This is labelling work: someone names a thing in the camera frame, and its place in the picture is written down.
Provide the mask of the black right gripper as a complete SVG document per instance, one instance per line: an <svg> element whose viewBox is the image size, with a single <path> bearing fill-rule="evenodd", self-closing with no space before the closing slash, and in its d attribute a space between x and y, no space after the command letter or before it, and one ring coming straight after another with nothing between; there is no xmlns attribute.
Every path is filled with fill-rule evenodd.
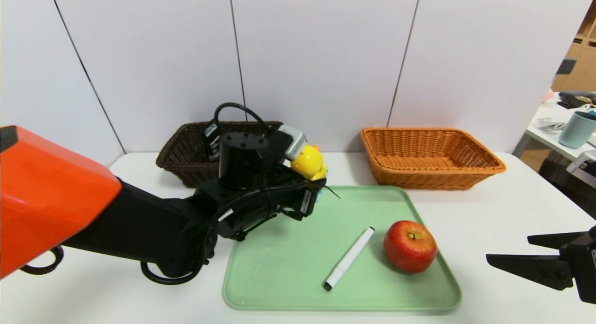
<svg viewBox="0 0 596 324"><path fill-rule="evenodd" d="M554 290L573 287L580 299L596 303L596 227L588 231L531 235L531 245L560 250L560 256L487 254L494 268L542 284Z"/></svg>

